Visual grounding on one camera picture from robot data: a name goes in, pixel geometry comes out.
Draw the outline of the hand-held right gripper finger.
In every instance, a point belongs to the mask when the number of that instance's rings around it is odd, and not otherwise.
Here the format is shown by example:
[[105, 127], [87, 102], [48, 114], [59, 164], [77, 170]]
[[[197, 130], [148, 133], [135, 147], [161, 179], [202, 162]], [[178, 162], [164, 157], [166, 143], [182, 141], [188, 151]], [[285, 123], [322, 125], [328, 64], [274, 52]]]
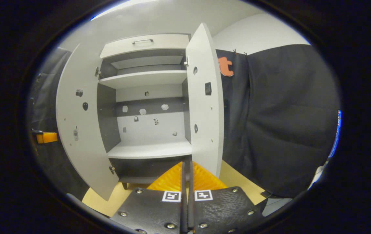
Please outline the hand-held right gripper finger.
[[243, 234], [262, 221], [267, 199], [254, 204], [241, 187], [227, 187], [190, 163], [189, 228], [194, 234]]
[[181, 234], [185, 173], [185, 164], [180, 162], [147, 188], [133, 189], [111, 220], [140, 234]]

